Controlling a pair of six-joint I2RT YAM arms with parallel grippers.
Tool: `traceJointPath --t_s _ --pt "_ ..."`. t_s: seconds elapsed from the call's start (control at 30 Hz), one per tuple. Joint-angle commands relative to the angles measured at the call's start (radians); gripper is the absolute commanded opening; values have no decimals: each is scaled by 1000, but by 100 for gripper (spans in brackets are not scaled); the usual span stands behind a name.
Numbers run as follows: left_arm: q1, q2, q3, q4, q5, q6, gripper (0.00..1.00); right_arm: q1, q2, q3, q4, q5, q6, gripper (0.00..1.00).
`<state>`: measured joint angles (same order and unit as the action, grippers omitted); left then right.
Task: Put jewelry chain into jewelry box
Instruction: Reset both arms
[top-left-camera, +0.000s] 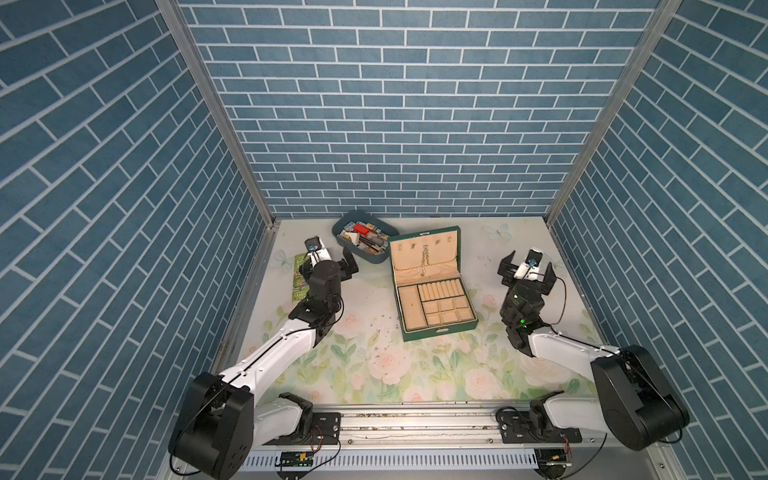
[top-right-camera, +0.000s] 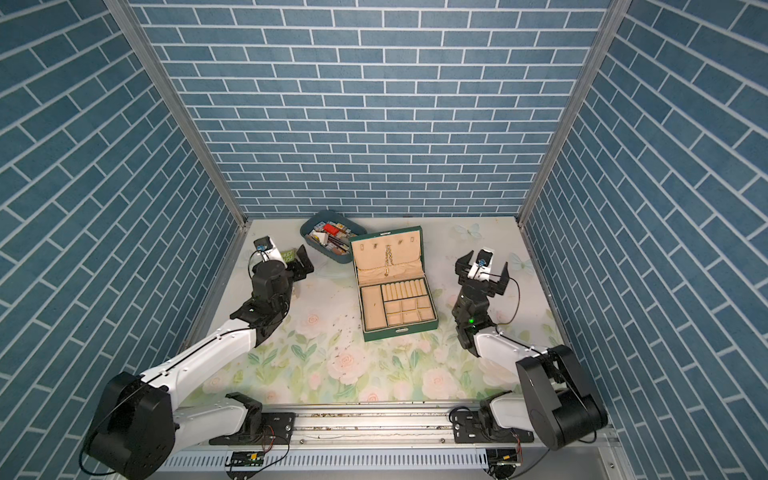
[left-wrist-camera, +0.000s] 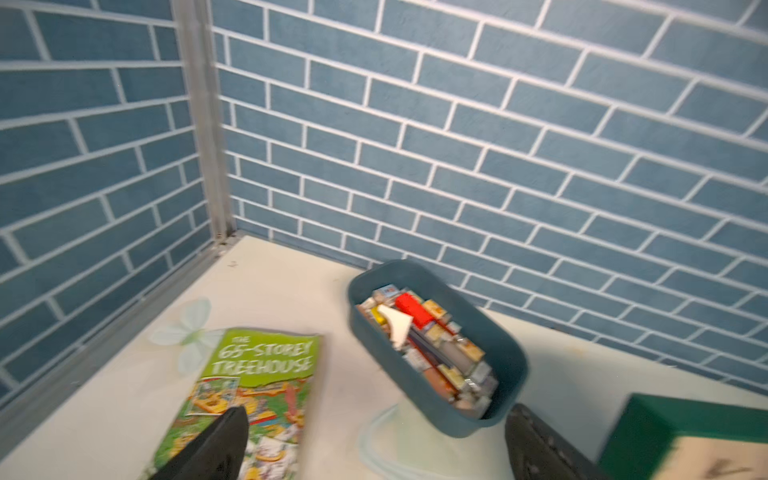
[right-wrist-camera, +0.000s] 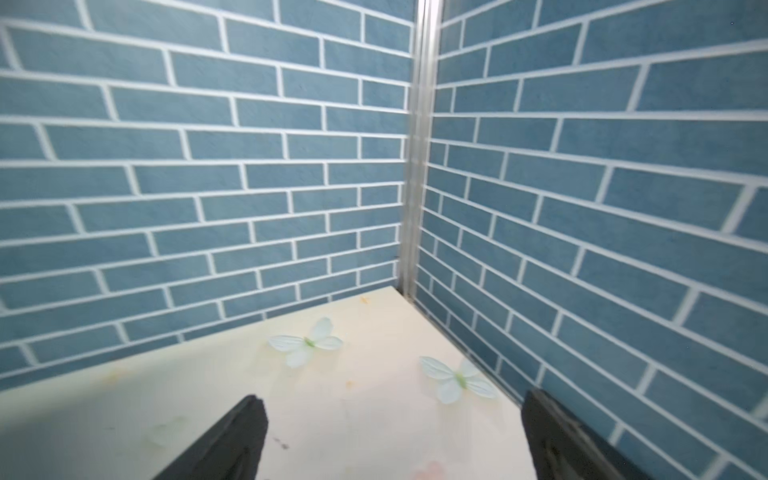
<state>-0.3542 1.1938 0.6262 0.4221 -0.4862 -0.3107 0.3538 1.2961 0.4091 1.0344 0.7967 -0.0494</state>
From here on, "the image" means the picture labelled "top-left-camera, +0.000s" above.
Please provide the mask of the green jewelry box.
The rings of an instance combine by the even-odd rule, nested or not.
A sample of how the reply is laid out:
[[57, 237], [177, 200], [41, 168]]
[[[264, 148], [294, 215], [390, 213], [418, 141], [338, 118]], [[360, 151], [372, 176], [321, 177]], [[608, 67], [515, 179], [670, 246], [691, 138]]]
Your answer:
[[390, 240], [394, 296], [404, 341], [477, 327], [479, 319], [461, 275], [461, 245], [458, 226]]

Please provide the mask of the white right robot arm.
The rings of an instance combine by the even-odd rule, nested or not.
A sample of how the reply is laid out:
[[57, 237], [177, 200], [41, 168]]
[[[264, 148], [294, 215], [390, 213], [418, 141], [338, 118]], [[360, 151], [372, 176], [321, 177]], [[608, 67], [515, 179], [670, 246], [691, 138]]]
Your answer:
[[596, 345], [558, 331], [541, 312], [558, 281], [554, 268], [532, 249], [517, 264], [513, 255], [498, 268], [507, 288], [500, 309], [511, 345], [531, 359], [566, 368], [595, 385], [593, 398], [552, 392], [531, 403], [531, 423], [549, 429], [586, 429], [612, 435], [641, 451], [653, 443], [677, 443], [691, 421], [679, 391], [643, 347]]

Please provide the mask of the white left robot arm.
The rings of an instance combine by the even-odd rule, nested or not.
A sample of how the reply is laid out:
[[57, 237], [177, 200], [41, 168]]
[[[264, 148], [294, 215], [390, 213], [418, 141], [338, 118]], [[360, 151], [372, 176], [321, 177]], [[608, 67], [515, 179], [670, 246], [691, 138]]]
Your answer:
[[229, 479], [251, 448], [279, 440], [312, 441], [324, 432], [313, 419], [313, 404], [283, 393], [270, 403], [259, 401], [299, 357], [312, 351], [341, 318], [341, 284], [359, 267], [348, 249], [335, 261], [318, 238], [306, 242], [300, 273], [309, 290], [277, 333], [234, 366], [203, 372], [188, 386], [169, 444], [169, 460], [181, 460], [193, 474]]

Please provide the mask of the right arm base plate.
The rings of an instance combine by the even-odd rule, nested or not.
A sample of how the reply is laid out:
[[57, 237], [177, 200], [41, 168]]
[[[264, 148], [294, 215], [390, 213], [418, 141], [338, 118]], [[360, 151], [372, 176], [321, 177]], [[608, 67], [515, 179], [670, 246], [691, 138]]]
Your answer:
[[563, 393], [563, 390], [556, 390], [535, 398], [529, 402], [527, 410], [518, 410], [512, 406], [497, 410], [495, 419], [502, 442], [504, 444], [581, 443], [583, 439], [578, 429], [556, 427], [545, 412], [545, 401]]

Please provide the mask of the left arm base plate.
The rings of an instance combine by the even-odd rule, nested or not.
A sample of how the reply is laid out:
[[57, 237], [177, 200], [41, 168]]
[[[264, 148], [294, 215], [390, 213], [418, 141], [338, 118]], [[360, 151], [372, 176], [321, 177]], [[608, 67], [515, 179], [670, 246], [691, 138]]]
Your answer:
[[326, 438], [339, 439], [340, 412], [317, 411], [310, 400], [288, 392], [281, 393], [273, 404], [280, 407], [276, 414], [279, 435], [266, 445], [310, 445]]

